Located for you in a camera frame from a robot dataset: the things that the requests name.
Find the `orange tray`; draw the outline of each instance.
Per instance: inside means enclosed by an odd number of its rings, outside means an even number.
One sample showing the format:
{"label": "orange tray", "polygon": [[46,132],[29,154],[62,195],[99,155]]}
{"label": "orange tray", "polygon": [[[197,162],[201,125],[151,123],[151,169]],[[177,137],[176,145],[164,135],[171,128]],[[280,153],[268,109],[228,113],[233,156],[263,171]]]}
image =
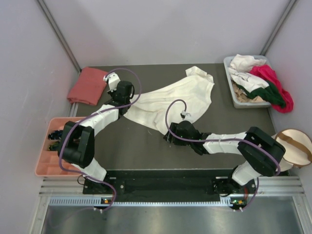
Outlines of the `orange tray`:
{"label": "orange tray", "polygon": [[[48,135],[55,130],[63,130],[65,123],[68,121],[77,122],[83,119],[83,117],[60,117],[53,118],[48,127],[48,131],[45,135],[45,140],[42,146],[41,154],[38,159],[35,174],[36,176],[48,176],[48,177],[63,177],[63,176],[79,176],[79,173],[63,171],[59,167],[59,157],[57,151],[48,151],[49,146],[57,140],[49,140]],[[66,169],[79,171],[78,168],[74,167],[70,163],[62,160],[62,165]]]}

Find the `gray wall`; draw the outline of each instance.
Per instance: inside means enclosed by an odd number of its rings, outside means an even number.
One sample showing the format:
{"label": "gray wall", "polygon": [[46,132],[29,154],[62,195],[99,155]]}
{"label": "gray wall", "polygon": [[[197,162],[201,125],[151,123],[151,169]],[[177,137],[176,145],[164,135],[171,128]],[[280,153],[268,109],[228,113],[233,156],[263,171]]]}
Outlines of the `gray wall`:
{"label": "gray wall", "polygon": [[0,233],[27,233],[41,178],[47,125],[69,110],[77,73],[34,0],[0,7]]}
{"label": "gray wall", "polygon": [[46,0],[81,67],[260,53],[289,0]]}
{"label": "gray wall", "polygon": [[[284,88],[294,100],[289,114],[271,111],[278,131],[296,128],[312,138],[312,1],[300,0],[269,50],[270,60]],[[312,165],[297,170],[312,206]]]}

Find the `table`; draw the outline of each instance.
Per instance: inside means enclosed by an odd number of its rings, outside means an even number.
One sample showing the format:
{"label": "table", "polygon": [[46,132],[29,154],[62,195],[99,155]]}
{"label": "table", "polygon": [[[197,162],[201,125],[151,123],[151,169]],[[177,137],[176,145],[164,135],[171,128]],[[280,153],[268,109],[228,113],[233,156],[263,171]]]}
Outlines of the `table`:
{"label": "table", "polygon": [[[169,64],[123,66],[137,73],[143,93],[150,92],[186,77],[185,70],[198,66],[214,77],[208,111],[194,123],[201,132],[234,134],[257,126],[269,135],[274,128],[268,109],[236,109],[223,64]],[[115,66],[95,67],[110,71]],[[136,78],[126,72],[117,71],[122,80],[138,86]],[[106,88],[97,106],[80,103],[77,116],[87,116],[96,111],[110,96]],[[105,169],[231,169],[245,161],[243,156],[233,154],[196,154],[190,147],[175,146],[162,139],[163,135],[153,129],[128,119],[110,124],[98,133],[95,140],[95,158]]]}

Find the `pink cloth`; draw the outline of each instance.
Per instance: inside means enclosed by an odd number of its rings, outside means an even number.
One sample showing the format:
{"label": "pink cloth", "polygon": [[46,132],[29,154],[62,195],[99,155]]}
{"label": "pink cloth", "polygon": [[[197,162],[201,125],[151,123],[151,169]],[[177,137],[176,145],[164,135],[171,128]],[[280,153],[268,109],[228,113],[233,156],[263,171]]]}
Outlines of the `pink cloth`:
{"label": "pink cloth", "polygon": [[83,68],[77,83],[67,95],[69,102],[71,104],[82,102],[89,105],[97,105],[106,87],[106,82],[103,80],[106,74],[107,72],[96,68]]}
{"label": "pink cloth", "polygon": [[264,80],[268,80],[277,87],[279,93],[286,102],[286,107],[281,108],[279,105],[272,105],[274,109],[276,109],[278,112],[281,113],[287,113],[293,110],[292,96],[286,90],[283,89],[281,82],[279,82],[279,80],[277,79],[275,71],[270,66],[268,65],[255,66],[250,71],[250,74],[260,77]]}

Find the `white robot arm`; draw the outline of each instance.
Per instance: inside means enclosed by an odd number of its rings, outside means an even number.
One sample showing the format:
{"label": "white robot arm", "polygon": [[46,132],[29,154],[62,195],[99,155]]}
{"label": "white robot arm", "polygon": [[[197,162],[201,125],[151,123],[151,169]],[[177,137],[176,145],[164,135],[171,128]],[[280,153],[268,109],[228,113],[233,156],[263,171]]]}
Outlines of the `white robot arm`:
{"label": "white robot arm", "polygon": [[[99,110],[92,113],[93,117],[88,118],[79,124],[72,132],[63,152],[63,159],[73,166],[77,167],[86,175],[103,181],[107,172],[102,168],[94,158],[94,139],[95,136],[102,131],[108,124],[118,120],[129,109],[124,107],[120,109],[112,109],[117,106],[123,106],[130,103],[133,96],[133,85],[128,81],[120,81],[116,73],[111,73],[104,77],[108,82],[110,91],[108,92],[112,99],[102,105]],[[58,155],[69,131],[75,125],[74,122],[67,122],[64,126]]]}
{"label": "white robot arm", "polygon": [[273,176],[277,165],[262,151],[254,148],[244,141],[259,146],[280,163],[285,153],[285,148],[268,134],[257,127],[251,127],[248,131],[233,135],[217,135],[212,133],[200,133],[191,124],[190,114],[182,112],[183,121],[179,124],[171,123],[170,130],[177,136],[190,140],[202,140],[202,142],[189,142],[181,140],[168,132],[164,139],[175,145],[189,145],[198,154],[230,153],[243,155],[246,162],[239,165],[231,174],[231,182],[244,186],[252,179],[259,176]]}

